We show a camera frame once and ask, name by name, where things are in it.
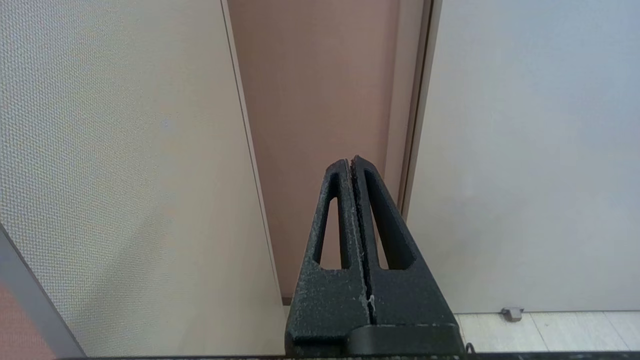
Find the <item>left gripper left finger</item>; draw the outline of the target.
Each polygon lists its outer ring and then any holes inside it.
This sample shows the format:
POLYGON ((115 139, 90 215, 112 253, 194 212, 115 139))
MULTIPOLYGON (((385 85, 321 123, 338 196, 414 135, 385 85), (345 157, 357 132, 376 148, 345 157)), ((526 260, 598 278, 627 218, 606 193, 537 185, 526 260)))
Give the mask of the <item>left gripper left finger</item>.
POLYGON ((349 334, 370 323, 361 229, 351 167, 327 167, 285 328, 288 357, 342 357, 349 334), (330 203, 338 207, 341 267, 322 267, 330 203))

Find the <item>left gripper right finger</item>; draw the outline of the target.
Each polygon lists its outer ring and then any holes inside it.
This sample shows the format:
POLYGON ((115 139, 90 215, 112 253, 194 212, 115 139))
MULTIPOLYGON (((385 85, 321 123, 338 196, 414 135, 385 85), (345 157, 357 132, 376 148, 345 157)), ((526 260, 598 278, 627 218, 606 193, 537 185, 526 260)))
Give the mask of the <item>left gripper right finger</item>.
POLYGON ((457 320, 378 170, 359 156, 350 170, 369 317, 350 333, 350 352, 462 356, 457 320))

